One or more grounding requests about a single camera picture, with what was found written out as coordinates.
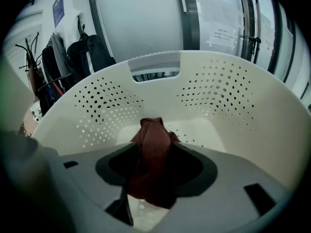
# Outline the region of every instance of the brown cloth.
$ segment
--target brown cloth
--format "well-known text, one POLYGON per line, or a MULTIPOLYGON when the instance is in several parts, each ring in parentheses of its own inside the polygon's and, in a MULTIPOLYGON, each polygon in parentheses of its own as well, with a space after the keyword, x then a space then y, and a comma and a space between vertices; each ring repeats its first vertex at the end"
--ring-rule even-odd
POLYGON ((180 141, 175 133, 167 132, 160 117, 144 118, 140 125, 141 129, 131 140, 138 142, 138 160, 126 191, 134 198, 169 209, 176 200, 176 180, 169 153, 174 142, 180 141))

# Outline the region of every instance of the white plastic basket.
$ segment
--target white plastic basket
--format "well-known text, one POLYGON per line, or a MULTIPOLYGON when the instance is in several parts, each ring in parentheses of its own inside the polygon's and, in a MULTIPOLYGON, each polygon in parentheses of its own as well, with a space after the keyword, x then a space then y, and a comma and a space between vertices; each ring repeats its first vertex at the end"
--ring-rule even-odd
POLYGON ((244 157, 294 189, 309 158, 311 117, 270 73, 235 56, 160 53, 87 77, 44 116, 33 134, 60 155, 129 142, 144 117, 162 117, 184 143, 244 157), (135 82, 132 73, 176 71, 135 82))

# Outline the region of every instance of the paper notice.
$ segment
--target paper notice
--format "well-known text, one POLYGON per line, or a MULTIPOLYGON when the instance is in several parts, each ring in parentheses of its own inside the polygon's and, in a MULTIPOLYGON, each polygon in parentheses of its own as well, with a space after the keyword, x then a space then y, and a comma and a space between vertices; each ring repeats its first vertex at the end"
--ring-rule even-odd
POLYGON ((211 23, 209 31, 210 43, 233 47, 235 29, 219 23, 211 23))

